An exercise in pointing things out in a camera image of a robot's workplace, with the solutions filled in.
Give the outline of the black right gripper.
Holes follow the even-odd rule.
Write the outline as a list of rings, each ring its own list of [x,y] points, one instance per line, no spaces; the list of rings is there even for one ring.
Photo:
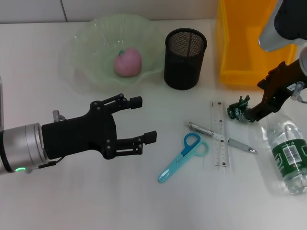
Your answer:
[[[248,120],[260,121],[269,114],[278,112],[284,102],[292,96],[292,91],[288,87],[299,81],[305,81],[299,60],[290,65],[282,62],[270,70],[266,78],[257,84],[263,90],[263,97],[258,105],[248,109]]]

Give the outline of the black mesh pen holder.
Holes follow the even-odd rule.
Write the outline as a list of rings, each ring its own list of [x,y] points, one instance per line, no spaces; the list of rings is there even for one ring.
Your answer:
[[[165,39],[164,80],[176,90],[188,90],[197,85],[207,39],[199,31],[179,28]]]

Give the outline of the green glass fruit plate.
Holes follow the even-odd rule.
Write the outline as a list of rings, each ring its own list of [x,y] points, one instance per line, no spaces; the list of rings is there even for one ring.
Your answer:
[[[135,48],[142,58],[140,73],[131,77],[114,70],[116,56]],[[95,19],[71,41],[71,64],[91,84],[100,88],[137,84],[161,73],[165,61],[165,36],[150,20],[133,14],[113,14]]]

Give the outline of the blue scissors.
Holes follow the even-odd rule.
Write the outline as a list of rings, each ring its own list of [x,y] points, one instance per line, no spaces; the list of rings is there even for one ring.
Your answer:
[[[165,183],[180,167],[192,157],[205,157],[209,152],[209,144],[199,134],[188,133],[183,139],[183,150],[159,174],[158,183]]]

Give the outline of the yellow plastic bin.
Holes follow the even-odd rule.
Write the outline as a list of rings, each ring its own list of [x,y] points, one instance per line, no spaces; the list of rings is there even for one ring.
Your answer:
[[[295,45],[266,52],[258,43],[276,3],[277,0],[218,1],[215,43],[221,83],[254,87],[281,62],[294,61]]]

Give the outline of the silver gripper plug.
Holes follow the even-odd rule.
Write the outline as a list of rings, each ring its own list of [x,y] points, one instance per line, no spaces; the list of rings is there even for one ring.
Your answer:
[[[292,99],[294,101],[298,101],[300,103],[303,103],[303,104],[307,104],[307,101],[304,101],[302,99],[302,97],[300,96],[300,93],[302,92],[302,90],[304,89],[305,87],[305,84],[302,82],[302,81],[298,81],[296,83],[296,86],[295,86],[295,89],[293,91],[293,94],[292,94]]]
[[[66,119],[63,115],[61,115],[61,114],[59,113],[59,110],[53,110],[53,111],[52,111],[52,114],[53,114],[53,122],[54,122],[54,123],[55,123],[55,122],[64,121],[64,120]]]

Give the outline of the silver ballpoint pen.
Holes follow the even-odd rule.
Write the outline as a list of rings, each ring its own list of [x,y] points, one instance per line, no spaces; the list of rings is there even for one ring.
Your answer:
[[[200,134],[203,134],[205,136],[214,138],[214,139],[219,140],[219,141],[222,141],[222,140],[226,141],[226,137],[224,135],[219,134],[217,132],[214,132],[210,129],[204,128],[202,126],[199,126],[199,125],[197,125],[193,122],[185,122],[185,126],[188,127],[189,129],[196,131]],[[258,153],[254,148],[250,147],[249,145],[246,145],[246,144],[239,142],[239,141],[232,139],[232,138],[228,138],[227,143],[228,143],[229,146],[237,148],[237,149],[245,151],[245,152]]]

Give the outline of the pink toy peach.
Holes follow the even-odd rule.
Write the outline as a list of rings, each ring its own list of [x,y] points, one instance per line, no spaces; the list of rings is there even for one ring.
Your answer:
[[[120,50],[114,61],[115,72],[122,77],[131,77],[139,74],[142,69],[140,52],[133,48]]]

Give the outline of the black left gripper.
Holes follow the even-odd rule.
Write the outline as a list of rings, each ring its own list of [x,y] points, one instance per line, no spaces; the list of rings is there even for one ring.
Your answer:
[[[128,100],[120,93],[102,102],[92,102],[89,111],[83,116],[43,125],[42,135],[47,157],[52,160],[87,150],[96,150],[107,160],[142,155],[144,145],[156,142],[157,132],[117,139],[112,116],[121,110],[141,107],[141,96]]]

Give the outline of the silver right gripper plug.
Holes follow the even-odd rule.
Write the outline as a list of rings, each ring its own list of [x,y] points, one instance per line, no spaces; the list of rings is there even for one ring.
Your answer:
[[[298,81],[296,83],[296,86],[295,86],[295,89],[293,91],[293,94],[292,94],[292,99],[294,101],[298,101],[300,103],[303,103],[303,104],[307,104],[307,101],[304,101],[302,99],[302,97],[300,96],[300,93],[302,92],[302,90],[304,89],[305,87],[305,84],[302,82],[302,81]]]

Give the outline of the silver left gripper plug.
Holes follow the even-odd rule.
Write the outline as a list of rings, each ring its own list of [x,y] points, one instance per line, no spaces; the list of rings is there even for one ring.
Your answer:
[[[53,114],[53,122],[54,122],[54,123],[55,123],[55,122],[64,121],[64,120],[66,119],[63,115],[61,115],[61,114],[59,113],[59,110],[53,110],[53,111],[52,111],[52,114]]]

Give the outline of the transparent plastic ruler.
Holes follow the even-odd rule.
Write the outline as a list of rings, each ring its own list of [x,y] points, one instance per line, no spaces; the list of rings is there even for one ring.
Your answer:
[[[212,140],[213,165],[228,167],[227,117],[222,101],[211,102],[211,128],[214,132]]]

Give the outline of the clear green-label water bottle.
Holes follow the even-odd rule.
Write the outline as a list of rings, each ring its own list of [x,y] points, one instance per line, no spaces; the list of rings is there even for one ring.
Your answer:
[[[307,140],[298,126],[275,113],[266,117],[264,132],[286,189],[293,195],[307,193]]]

